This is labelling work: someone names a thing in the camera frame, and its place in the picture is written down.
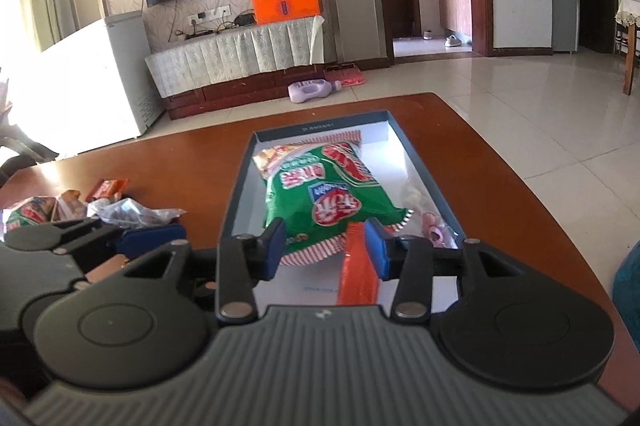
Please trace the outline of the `clear sunflower seed bag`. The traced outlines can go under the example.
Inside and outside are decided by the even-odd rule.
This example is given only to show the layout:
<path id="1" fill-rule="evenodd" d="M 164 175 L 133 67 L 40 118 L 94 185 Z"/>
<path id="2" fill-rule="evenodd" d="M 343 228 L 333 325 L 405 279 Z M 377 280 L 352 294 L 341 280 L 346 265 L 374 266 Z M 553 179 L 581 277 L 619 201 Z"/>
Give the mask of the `clear sunflower seed bag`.
<path id="1" fill-rule="evenodd" d="M 179 208 L 148 208 L 129 197 L 114 203 L 107 198 L 100 198 L 92 201 L 87 207 L 89 218 L 97 217 L 106 224 L 124 229 L 162 227 L 178 220 L 185 213 L 185 210 Z"/>

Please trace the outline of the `orange red snack packet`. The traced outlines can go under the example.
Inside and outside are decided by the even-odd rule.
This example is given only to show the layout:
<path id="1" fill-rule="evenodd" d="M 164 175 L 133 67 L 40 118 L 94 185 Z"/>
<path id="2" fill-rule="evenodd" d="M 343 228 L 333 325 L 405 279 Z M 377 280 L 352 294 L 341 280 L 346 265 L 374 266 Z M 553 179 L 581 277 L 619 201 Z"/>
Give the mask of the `orange red snack packet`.
<path id="1" fill-rule="evenodd" d="M 378 302 L 378 276 L 364 241 L 364 223 L 349 222 L 338 287 L 337 305 L 375 305 Z"/>

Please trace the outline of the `small orange snack packet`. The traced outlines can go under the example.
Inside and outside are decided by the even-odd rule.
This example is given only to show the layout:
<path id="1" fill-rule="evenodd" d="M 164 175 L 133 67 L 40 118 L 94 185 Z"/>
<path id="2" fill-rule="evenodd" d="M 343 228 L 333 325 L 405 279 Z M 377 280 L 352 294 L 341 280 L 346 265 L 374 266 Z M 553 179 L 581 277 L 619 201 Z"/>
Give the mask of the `small orange snack packet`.
<path id="1" fill-rule="evenodd" d="M 128 179 L 101 179 L 89 191 L 85 201 L 87 203 L 99 199 L 108 199 L 111 203 L 119 201 L 124 195 L 128 183 Z"/>

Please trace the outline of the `clear peanut snack packet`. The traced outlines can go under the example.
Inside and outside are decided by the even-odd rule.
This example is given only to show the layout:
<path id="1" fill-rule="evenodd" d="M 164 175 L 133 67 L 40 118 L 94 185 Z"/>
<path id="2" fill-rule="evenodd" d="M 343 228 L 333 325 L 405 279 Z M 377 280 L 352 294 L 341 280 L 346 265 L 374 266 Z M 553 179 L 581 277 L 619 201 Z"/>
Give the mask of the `clear peanut snack packet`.
<path id="1" fill-rule="evenodd" d="M 80 199 L 78 190 L 67 190 L 55 198 L 53 221 L 70 221 L 85 219 L 87 204 Z"/>

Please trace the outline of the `green chips bag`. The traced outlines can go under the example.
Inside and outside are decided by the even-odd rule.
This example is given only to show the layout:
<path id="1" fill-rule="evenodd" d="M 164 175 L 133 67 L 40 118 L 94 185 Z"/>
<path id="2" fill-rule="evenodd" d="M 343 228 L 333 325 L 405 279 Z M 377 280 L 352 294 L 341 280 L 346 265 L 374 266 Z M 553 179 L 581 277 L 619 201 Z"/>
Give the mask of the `green chips bag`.
<path id="1" fill-rule="evenodd" d="M 361 149 L 361 132 L 345 130 L 253 156 L 266 185 L 265 224 L 285 222 L 280 264 L 303 267 L 341 253 L 349 222 L 375 218 L 391 231 L 408 224 L 414 211 L 394 205 L 360 158 Z"/>
<path id="2" fill-rule="evenodd" d="M 34 196 L 24 199 L 8 209 L 3 218 L 7 231 L 18 227 L 31 227 L 52 221 L 56 199 L 50 196 Z"/>

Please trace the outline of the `brown white pastry packet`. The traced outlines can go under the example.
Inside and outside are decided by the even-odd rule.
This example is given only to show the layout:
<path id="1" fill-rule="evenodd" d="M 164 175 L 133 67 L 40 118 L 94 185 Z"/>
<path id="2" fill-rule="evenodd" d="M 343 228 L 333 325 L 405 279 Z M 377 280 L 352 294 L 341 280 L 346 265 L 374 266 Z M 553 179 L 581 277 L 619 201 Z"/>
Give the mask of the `brown white pastry packet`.
<path id="1" fill-rule="evenodd" d="M 119 253 L 88 272 L 86 274 L 86 280 L 89 283 L 100 282 L 101 279 L 105 279 L 107 276 L 122 270 L 127 263 L 128 259 Z"/>

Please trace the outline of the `pink wrapped candy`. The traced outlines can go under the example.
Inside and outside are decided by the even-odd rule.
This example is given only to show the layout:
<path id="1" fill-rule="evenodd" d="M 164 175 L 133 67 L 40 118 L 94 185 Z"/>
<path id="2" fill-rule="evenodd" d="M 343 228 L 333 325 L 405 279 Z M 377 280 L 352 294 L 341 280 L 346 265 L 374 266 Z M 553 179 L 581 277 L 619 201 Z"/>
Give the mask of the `pink wrapped candy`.
<path id="1" fill-rule="evenodd" d="M 448 224 L 434 212 L 424 212 L 422 215 L 422 233 L 434 247 L 454 248 L 456 242 Z"/>

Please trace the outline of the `dark blue shallow box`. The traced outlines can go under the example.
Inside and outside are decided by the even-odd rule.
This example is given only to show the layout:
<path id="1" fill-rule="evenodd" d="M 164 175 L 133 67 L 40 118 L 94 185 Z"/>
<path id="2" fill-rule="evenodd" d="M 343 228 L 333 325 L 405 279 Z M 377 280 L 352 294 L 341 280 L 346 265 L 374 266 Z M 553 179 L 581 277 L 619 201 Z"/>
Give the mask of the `dark blue shallow box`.
<path id="1" fill-rule="evenodd" d="M 222 235 L 258 235 L 274 219 L 286 245 L 273 279 L 260 282 L 260 312 L 272 305 L 337 305 L 362 269 L 345 268 L 348 231 L 378 218 L 393 235 L 454 249 L 464 233 L 399 123 L 386 111 L 259 131 L 244 153 Z"/>

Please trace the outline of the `stack of papers and folders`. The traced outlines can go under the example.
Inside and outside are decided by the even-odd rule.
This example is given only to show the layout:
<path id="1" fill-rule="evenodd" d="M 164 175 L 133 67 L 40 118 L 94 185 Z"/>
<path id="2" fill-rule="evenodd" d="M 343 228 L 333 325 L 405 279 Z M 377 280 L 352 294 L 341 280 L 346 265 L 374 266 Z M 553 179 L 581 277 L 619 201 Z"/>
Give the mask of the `stack of papers and folders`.
<path id="1" fill-rule="evenodd" d="M 9 123 L 12 103 L 8 93 L 9 80 L 1 80 L 1 147 L 16 153 L 16 156 L 1 163 L 1 185 L 8 183 L 17 171 L 58 158 L 57 152 L 32 140 L 20 127 Z"/>

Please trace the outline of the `white chest freezer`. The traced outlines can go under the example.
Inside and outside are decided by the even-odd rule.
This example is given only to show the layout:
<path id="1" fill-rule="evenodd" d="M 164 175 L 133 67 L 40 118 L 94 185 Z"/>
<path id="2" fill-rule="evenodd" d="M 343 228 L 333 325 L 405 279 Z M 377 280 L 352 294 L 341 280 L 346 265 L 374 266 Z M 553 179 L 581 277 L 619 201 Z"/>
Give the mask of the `white chest freezer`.
<path id="1" fill-rule="evenodd" d="M 164 111 L 150 55 L 141 12 L 98 19 L 12 72 L 12 119 L 62 157 L 139 138 Z"/>

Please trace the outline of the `pink floor scale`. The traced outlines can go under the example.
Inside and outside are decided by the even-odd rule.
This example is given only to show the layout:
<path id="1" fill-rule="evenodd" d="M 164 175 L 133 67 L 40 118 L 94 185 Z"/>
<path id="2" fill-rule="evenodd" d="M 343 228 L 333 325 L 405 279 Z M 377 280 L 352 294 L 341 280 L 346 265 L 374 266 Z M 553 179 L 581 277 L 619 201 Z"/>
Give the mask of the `pink floor scale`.
<path id="1" fill-rule="evenodd" d="M 362 71 L 353 63 L 328 66 L 324 70 L 324 78 L 329 82 L 338 82 L 342 88 L 366 83 Z"/>

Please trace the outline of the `blue plastic bag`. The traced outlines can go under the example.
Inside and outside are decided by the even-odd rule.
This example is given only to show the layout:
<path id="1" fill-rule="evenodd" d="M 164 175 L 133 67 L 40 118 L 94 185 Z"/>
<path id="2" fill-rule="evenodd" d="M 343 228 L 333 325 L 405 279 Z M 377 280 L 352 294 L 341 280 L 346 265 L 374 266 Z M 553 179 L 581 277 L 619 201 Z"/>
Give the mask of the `blue plastic bag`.
<path id="1" fill-rule="evenodd" d="M 631 248 L 614 276 L 612 300 L 640 351 L 640 243 Z"/>

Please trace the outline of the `white shoe in doorway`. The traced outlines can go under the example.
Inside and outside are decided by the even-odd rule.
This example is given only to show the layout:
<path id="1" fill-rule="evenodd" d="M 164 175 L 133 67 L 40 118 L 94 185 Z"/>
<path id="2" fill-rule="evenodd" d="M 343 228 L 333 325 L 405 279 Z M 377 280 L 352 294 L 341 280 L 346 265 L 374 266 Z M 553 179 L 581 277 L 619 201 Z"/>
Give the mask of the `white shoe in doorway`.
<path id="1" fill-rule="evenodd" d="M 461 45 L 462 41 L 455 34 L 450 34 L 450 36 L 445 39 L 446 48 L 459 48 Z"/>

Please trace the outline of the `black router on cabinet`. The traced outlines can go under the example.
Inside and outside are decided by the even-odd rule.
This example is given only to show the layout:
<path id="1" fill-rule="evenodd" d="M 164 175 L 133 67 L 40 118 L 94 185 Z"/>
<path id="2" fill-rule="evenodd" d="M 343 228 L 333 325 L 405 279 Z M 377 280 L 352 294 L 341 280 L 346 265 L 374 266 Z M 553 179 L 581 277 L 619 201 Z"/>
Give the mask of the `black router on cabinet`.
<path id="1" fill-rule="evenodd" d="M 256 25 L 255 13 L 250 11 L 243 12 L 235 17 L 233 23 L 239 27 Z"/>

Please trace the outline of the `dining table with lace cloth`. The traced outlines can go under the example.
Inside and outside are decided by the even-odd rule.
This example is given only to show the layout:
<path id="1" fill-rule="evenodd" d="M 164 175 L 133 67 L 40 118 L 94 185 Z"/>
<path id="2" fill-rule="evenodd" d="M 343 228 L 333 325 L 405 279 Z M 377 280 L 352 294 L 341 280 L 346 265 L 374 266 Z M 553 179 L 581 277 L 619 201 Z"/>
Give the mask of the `dining table with lace cloth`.
<path id="1" fill-rule="evenodd" d="M 634 68 L 636 68 L 636 51 L 638 44 L 638 29 L 640 17 L 640 3 L 635 0 L 621 0 L 615 15 L 616 22 L 626 28 L 627 54 L 625 60 L 625 74 L 623 94 L 630 95 L 634 86 Z"/>

